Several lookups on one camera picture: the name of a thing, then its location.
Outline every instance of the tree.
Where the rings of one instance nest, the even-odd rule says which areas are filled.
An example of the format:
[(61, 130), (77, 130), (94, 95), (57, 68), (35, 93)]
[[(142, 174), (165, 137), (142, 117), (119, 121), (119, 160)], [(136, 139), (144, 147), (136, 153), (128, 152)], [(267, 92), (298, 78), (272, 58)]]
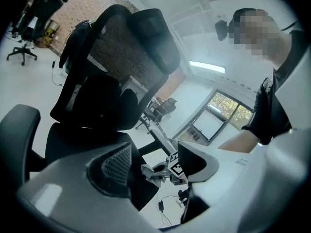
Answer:
[[(226, 119), (229, 119), (231, 117), (232, 113), (238, 106), (237, 102), (218, 92), (208, 103), (208, 105), (209, 104), (220, 110), (220, 114), (223, 115)], [(233, 115), (230, 123), (232, 126), (240, 131), (242, 126), (248, 123), (251, 115), (252, 113), (248, 109), (240, 105), (235, 114)]]

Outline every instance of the short sleeve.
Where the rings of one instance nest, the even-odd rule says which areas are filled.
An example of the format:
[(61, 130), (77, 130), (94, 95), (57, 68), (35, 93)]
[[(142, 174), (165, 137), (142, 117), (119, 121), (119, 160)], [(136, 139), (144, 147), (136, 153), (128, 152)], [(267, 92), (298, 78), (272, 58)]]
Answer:
[(251, 131), (260, 139), (263, 145), (269, 144), (272, 138), (271, 133), (271, 113), (269, 110), (268, 95), (264, 88), (264, 80), (256, 95), (254, 110), (248, 123), (242, 127), (242, 130)]

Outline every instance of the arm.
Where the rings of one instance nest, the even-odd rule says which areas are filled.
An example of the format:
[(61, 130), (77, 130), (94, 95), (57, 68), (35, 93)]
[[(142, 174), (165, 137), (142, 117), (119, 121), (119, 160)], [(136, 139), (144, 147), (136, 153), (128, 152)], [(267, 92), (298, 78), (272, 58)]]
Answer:
[(227, 140), (218, 148), (221, 150), (249, 153), (259, 141), (260, 139), (251, 131), (242, 130), (239, 134)]
[(221, 144), (218, 148), (235, 152), (249, 153), (259, 141), (268, 144), (272, 138), (270, 131), (270, 110), (265, 87), (269, 79), (265, 79), (256, 95), (252, 116), (242, 131)]

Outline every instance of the ceiling light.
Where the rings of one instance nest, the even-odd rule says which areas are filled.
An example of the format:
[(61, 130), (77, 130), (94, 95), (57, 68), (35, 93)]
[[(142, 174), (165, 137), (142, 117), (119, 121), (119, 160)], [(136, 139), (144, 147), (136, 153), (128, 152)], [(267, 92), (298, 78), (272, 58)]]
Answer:
[(195, 61), (189, 61), (189, 62), (190, 62), (190, 65), (192, 65), (194, 67), (202, 67), (202, 68), (206, 68), (206, 69), (213, 70), (213, 71), (216, 71), (216, 72), (225, 73), (225, 68), (224, 67), (214, 66), (214, 65), (211, 65), (211, 64), (195, 62)]

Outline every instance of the chair armrest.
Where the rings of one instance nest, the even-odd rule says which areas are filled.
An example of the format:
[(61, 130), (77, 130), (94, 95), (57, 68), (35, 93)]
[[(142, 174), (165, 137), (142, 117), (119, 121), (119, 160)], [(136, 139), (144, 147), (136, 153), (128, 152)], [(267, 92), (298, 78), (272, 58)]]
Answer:
[(160, 145), (160, 148), (169, 156), (175, 153), (176, 150), (165, 140), (165, 138), (156, 130), (150, 130), (150, 134), (155, 139), (155, 141)]
[(141, 156), (144, 156), (148, 153), (152, 153), (158, 149), (163, 149), (163, 151), (168, 156), (176, 152), (176, 150), (171, 147), (171, 145), (165, 140), (165, 138), (158, 131), (150, 130), (150, 134), (155, 140), (154, 142), (149, 143), (148, 145), (139, 149)]
[(18, 104), (0, 122), (0, 153), (17, 190), (25, 183), (27, 152), (31, 150), (40, 121), (37, 109)]

